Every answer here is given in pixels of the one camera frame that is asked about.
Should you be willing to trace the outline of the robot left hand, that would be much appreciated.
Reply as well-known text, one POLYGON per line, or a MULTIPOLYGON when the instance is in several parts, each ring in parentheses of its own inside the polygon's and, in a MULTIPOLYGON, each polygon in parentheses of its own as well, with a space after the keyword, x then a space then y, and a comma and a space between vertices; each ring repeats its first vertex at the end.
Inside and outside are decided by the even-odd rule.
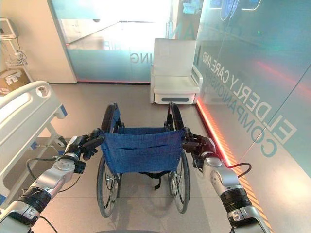
POLYGON ((95 153, 97 147, 104 142, 104 133, 101 129, 96 128, 88 135, 73 137, 73 141, 65 149, 64 156, 71 156, 79 161, 81 155, 83 160, 88 161, 95 153))

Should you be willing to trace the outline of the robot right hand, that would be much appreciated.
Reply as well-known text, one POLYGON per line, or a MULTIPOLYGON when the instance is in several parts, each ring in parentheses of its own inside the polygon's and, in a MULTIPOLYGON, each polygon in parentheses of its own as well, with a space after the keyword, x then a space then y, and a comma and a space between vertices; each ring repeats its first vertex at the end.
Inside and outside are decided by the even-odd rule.
POLYGON ((193 134, 188 127, 183 128, 182 148, 190 153, 193 159, 218 157, 213 142, 208 137, 193 134))

